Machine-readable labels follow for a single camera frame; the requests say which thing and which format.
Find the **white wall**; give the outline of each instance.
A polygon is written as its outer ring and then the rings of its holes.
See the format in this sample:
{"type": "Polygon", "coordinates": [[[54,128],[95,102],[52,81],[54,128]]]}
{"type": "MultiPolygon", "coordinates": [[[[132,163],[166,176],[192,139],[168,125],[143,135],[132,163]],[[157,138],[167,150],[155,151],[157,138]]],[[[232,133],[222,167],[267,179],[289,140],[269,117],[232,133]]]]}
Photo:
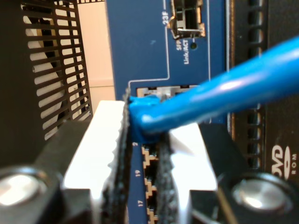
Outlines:
{"type": "Polygon", "coordinates": [[[93,112],[100,100],[115,100],[105,4],[78,5],[93,112]]]}

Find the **ethernet port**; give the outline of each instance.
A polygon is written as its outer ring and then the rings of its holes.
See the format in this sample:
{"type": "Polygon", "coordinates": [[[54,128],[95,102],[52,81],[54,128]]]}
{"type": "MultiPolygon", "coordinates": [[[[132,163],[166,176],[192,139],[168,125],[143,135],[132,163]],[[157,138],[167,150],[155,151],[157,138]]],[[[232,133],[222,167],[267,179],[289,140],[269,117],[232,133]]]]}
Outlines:
{"type": "Polygon", "coordinates": [[[175,40],[206,36],[201,21],[202,0],[171,0],[173,15],[168,23],[175,40]]]}
{"type": "Polygon", "coordinates": [[[146,167],[144,171],[145,178],[151,182],[152,186],[155,186],[157,177],[158,160],[150,162],[150,166],[146,167]]]}
{"type": "Polygon", "coordinates": [[[149,224],[156,224],[158,222],[157,216],[157,193],[153,192],[153,196],[147,200],[147,213],[149,217],[149,224]]]}

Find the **white label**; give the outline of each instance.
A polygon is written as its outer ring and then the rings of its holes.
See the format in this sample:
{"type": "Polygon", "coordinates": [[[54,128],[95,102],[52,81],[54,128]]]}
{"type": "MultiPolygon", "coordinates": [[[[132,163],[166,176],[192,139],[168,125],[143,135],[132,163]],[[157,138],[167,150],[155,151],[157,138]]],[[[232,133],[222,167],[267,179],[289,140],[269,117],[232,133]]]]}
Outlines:
{"type": "Polygon", "coordinates": [[[284,166],[284,178],[286,180],[289,179],[290,174],[296,174],[295,168],[297,167],[297,154],[292,154],[291,156],[290,148],[288,146],[285,148],[284,155],[282,147],[275,145],[272,149],[272,160],[275,162],[275,164],[271,167],[272,174],[282,177],[282,165],[284,166]]]}
{"type": "Polygon", "coordinates": [[[177,40],[176,44],[177,44],[177,50],[182,50],[182,42],[180,40],[177,40]]]}
{"type": "Polygon", "coordinates": [[[167,25],[168,24],[168,13],[166,11],[162,12],[162,23],[163,25],[167,25]]]}
{"type": "Polygon", "coordinates": [[[187,40],[183,40],[184,47],[184,64],[189,64],[189,43],[187,40]]]}
{"type": "Polygon", "coordinates": [[[139,170],[135,170],[135,176],[136,177],[140,176],[140,171],[139,170]]]}
{"type": "Polygon", "coordinates": [[[143,206],[143,201],[137,201],[138,202],[138,207],[142,207],[143,206]]]}

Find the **white plastic piece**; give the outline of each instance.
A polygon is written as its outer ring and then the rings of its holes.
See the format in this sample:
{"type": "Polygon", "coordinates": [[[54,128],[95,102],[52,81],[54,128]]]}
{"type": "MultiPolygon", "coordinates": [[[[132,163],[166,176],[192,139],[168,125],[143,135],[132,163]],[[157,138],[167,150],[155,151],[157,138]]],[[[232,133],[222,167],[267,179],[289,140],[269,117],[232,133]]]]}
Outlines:
{"type": "Polygon", "coordinates": [[[93,224],[100,222],[102,190],[111,173],[108,165],[117,153],[124,105],[123,101],[100,101],[64,178],[64,188],[91,190],[93,224]]]}
{"type": "Polygon", "coordinates": [[[197,123],[170,131],[172,176],[178,194],[178,223],[190,221],[190,190],[217,190],[216,176],[197,123]]]}

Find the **sfp port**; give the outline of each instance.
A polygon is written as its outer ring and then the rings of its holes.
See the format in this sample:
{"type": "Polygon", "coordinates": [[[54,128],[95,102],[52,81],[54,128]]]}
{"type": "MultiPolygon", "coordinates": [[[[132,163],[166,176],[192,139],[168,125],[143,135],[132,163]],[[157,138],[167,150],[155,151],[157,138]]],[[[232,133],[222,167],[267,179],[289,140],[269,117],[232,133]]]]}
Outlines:
{"type": "Polygon", "coordinates": [[[175,40],[206,36],[201,20],[202,0],[171,0],[172,17],[168,28],[175,40]]]}

